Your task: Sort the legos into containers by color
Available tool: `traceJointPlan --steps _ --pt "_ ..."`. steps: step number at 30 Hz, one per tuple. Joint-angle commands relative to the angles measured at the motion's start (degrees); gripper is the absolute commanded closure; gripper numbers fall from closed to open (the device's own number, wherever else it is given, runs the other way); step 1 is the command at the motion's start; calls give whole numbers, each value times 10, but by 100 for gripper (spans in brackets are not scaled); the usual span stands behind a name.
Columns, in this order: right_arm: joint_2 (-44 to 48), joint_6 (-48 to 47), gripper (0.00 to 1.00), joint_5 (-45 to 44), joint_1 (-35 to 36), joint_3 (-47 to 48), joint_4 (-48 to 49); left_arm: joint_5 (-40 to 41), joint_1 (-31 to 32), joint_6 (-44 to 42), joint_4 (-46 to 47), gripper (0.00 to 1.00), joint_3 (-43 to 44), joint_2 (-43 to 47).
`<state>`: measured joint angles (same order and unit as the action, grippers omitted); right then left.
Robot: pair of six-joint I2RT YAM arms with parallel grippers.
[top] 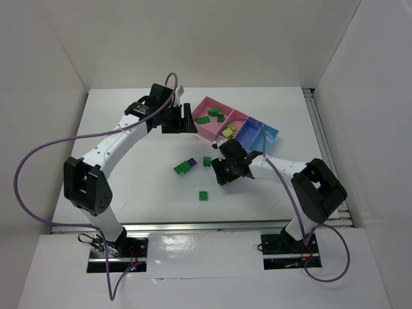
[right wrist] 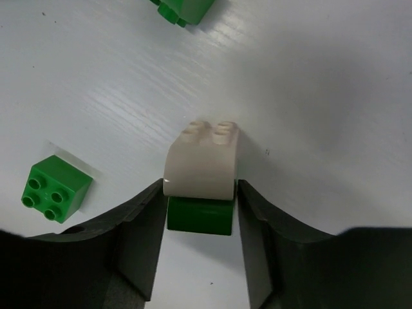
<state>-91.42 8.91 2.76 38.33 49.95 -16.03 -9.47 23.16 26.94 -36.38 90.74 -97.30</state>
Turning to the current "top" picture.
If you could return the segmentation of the green lego plate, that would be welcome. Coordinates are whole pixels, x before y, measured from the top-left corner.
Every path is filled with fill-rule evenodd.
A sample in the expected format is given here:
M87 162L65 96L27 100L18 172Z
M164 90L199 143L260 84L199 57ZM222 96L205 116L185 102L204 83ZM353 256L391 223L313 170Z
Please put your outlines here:
M209 123L211 120L209 117L199 117L196 119L197 124L206 124Z

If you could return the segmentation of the yellow lego front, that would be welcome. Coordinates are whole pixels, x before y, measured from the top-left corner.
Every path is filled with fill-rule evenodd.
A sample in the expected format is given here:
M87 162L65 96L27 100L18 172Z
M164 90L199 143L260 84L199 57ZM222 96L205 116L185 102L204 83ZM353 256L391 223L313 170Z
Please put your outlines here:
M221 132L221 136L224 138L230 139L234 136L234 132L230 128L226 128L225 130Z

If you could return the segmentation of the small green lego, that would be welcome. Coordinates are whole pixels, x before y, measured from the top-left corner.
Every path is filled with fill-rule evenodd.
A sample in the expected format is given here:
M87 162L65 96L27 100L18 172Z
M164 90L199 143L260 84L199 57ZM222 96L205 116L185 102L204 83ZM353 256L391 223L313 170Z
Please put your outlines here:
M217 122L224 122L224 121L225 121L225 115L224 114L218 114Z

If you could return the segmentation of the long green lego brick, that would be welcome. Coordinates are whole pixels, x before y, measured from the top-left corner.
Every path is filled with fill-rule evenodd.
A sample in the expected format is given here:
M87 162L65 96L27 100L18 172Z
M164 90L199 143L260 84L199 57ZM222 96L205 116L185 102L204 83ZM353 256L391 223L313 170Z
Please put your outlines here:
M179 175L179 174L185 174L191 169L191 165L188 161L184 161L180 164L178 164L176 167L173 168L174 172Z

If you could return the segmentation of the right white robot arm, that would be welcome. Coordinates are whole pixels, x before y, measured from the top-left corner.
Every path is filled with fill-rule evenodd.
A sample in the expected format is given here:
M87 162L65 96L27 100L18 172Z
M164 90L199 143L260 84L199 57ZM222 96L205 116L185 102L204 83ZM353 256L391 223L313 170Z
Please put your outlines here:
M262 151L248 153L235 139L214 141L212 147L219 152L211 161L219 185L250 178L283 186L295 217L282 233L294 241L306 245L314 230L348 197L346 189L319 158L305 163L274 158Z

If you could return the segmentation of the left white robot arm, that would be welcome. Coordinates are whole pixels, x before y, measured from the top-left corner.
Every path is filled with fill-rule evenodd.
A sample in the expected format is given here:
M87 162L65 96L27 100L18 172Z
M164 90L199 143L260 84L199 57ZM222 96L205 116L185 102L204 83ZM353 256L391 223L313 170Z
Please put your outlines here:
M114 129L81 158L69 157L64 163L63 193L90 223L105 235L108 245L122 252L132 244L126 229L116 219L110 204L113 193L108 178L126 153L152 129L165 134L197 133L191 105L182 104L184 89L153 84L150 93L132 103Z

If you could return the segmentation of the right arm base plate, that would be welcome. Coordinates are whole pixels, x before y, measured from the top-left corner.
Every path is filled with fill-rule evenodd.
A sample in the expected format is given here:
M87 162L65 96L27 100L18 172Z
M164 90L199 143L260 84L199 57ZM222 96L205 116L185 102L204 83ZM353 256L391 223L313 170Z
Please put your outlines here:
M286 235L262 234L257 249L263 255L265 270L304 268L306 262L308 268L322 267L315 234L307 246L294 238L288 239Z

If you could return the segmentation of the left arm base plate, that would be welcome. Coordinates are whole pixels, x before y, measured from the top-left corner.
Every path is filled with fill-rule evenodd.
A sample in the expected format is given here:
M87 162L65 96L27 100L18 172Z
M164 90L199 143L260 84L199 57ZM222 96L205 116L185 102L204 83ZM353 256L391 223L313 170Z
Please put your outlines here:
M128 267L131 267L130 272L146 272L149 237L148 235L139 235L135 236L134 239L122 252L108 247L110 273L123 273ZM93 235L90 241L86 241L86 244L90 245L86 272L89 274L105 273L106 251L101 236Z

